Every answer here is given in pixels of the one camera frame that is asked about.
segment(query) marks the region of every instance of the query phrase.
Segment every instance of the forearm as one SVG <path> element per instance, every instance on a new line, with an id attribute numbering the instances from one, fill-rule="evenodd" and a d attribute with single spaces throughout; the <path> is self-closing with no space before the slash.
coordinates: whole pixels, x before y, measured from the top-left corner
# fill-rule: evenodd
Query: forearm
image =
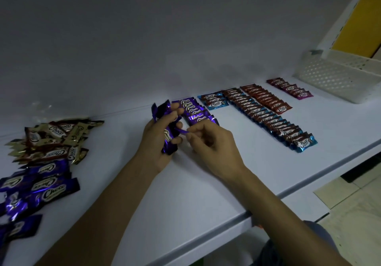
<path id="1" fill-rule="evenodd" d="M 125 229 L 157 171 L 134 157 L 88 211 L 36 264 L 110 265 Z"/>
<path id="2" fill-rule="evenodd" d="M 228 182 L 241 202 L 259 219 L 288 265 L 350 264 L 318 237 L 250 170 Z"/>

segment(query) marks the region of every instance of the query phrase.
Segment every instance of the left hand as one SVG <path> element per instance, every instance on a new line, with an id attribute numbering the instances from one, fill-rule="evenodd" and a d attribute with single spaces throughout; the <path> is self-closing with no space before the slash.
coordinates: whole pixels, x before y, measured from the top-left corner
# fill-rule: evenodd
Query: left hand
<path id="1" fill-rule="evenodd" d="M 174 121 L 178 115 L 183 114 L 184 109 L 179 108 L 178 103 L 171 104 L 172 113 L 163 116 L 156 123 L 153 119 L 144 128 L 142 141 L 135 158 L 144 163 L 147 167 L 155 169 L 157 173 L 161 172 L 171 161 L 172 155 L 162 153 L 165 135 L 164 129 Z M 178 128 L 183 127 L 182 122 L 176 124 Z M 181 137 L 171 140 L 173 144 L 180 144 L 183 141 Z"/>

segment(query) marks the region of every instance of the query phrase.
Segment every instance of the right hand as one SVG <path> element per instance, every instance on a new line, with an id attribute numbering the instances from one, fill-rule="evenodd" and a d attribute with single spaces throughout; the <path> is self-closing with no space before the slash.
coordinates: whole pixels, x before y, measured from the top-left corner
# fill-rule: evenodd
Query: right hand
<path id="1" fill-rule="evenodd" d="M 224 181 L 230 181 L 247 170 L 234 142 L 233 134 L 204 119 L 188 128 L 186 137 L 210 171 Z"/>

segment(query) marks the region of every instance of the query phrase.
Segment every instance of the yellow panel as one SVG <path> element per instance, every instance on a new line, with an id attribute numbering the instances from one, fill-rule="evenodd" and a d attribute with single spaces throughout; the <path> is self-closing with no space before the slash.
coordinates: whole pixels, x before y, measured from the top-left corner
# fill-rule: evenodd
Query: yellow panel
<path id="1" fill-rule="evenodd" d="M 371 57 L 381 44 L 381 0 L 360 0 L 332 49 Z"/>

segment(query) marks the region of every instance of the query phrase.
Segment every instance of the hand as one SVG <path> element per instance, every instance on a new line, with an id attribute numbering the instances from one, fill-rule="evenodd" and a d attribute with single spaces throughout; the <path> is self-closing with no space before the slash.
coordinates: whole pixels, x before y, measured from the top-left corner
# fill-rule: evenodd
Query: hand
<path id="1" fill-rule="evenodd" d="M 142 141 L 140 142 L 135 158 L 144 163 L 145 166 L 153 168 L 157 173 L 161 172 L 170 162 L 172 155 L 162 153 L 164 146 L 164 129 L 174 121 L 178 115 L 183 114 L 184 109 L 179 108 L 178 103 L 171 104 L 172 113 L 164 115 L 156 123 L 151 119 L 144 128 Z M 178 128 L 183 127 L 182 122 L 176 124 Z M 171 140 L 173 144 L 180 144 L 181 137 Z"/>
<path id="2" fill-rule="evenodd" d="M 188 131 L 190 145 L 217 177 L 229 181 L 247 170 L 230 131 L 209 119 L 196 123 Z"/>

